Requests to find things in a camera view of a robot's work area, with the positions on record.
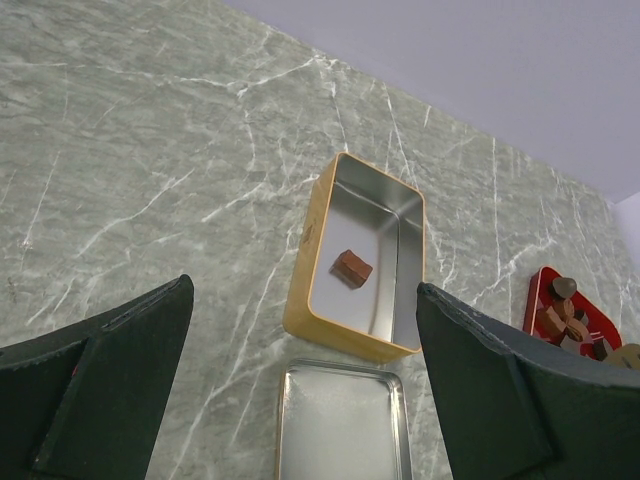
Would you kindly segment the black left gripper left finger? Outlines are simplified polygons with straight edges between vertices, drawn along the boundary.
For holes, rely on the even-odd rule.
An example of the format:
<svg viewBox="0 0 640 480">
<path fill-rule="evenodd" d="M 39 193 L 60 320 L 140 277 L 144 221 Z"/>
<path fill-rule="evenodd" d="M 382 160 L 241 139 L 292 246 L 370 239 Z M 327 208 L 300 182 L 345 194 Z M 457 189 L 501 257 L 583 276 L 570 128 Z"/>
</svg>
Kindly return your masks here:
<svg viewBox="0 0 640 480">
<path fill-rule="evenodd" d="M 144 478 L 193 304 L 193 282 L 181 275 L 2 348 L 2 478 Z"/>
</svg>

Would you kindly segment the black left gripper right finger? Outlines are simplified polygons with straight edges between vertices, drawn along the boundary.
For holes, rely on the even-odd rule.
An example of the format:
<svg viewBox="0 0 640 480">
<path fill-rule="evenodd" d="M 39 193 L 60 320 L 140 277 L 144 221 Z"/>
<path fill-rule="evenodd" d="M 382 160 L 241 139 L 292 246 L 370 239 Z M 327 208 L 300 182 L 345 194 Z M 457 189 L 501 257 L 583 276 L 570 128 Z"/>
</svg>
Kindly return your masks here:
<svg viewBox="0 0 640 480">
<path fill-rule="evenodd" d="M 639 373 L 566 352 L 431 283 L 416 320 L 456 479 L 636 479 Z"/>
</svg>

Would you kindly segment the brown square chocolate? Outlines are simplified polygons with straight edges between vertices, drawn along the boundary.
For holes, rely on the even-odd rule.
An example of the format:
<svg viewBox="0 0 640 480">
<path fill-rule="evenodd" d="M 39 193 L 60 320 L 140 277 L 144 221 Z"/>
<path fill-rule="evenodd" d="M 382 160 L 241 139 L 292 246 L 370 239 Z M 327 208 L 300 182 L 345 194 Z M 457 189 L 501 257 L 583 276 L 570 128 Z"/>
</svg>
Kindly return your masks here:
<svg viewBox="0 0 640 480">
<path fill-rule="evenodd" d="M 345 282 L 350 288 L 361 288 L 373 272 L 373 266 L 347 249 L 334 260 L 330 273 Z"/>
</svg>

